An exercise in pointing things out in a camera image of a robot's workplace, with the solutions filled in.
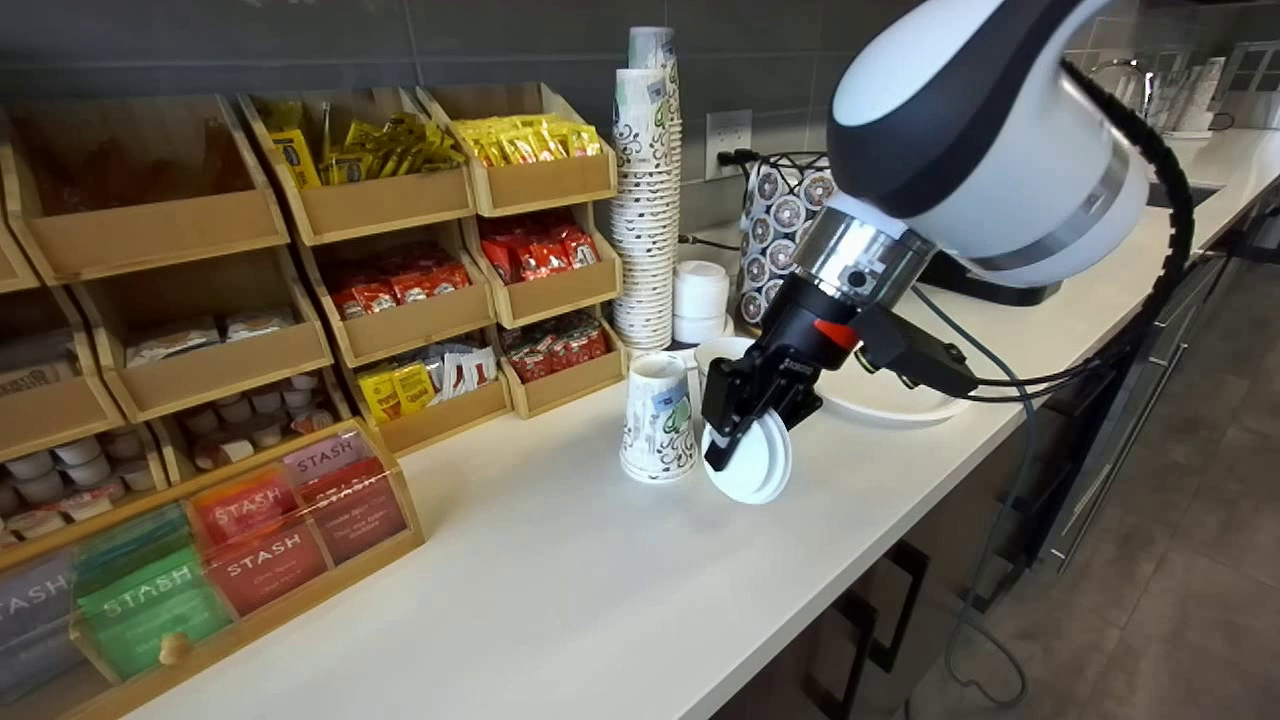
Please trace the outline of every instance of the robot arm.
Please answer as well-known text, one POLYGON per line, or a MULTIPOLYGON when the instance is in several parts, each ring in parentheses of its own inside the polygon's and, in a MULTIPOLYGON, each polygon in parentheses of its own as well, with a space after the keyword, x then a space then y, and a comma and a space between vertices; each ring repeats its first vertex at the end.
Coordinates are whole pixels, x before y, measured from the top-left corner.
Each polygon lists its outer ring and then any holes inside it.
POLYGON ((930 252, 1032 289, 1104 262, 1146 194, 1138 157, 1069 83, 1058 55, 1101 0, 926 0, 875 35, 831 100, 841 194, 807 232, 742 361, 708 371, 708 466, 781 413, 818 407, 818 371, 854 358, 902 384, 975 387, 962 358, 890 303, 930 252))

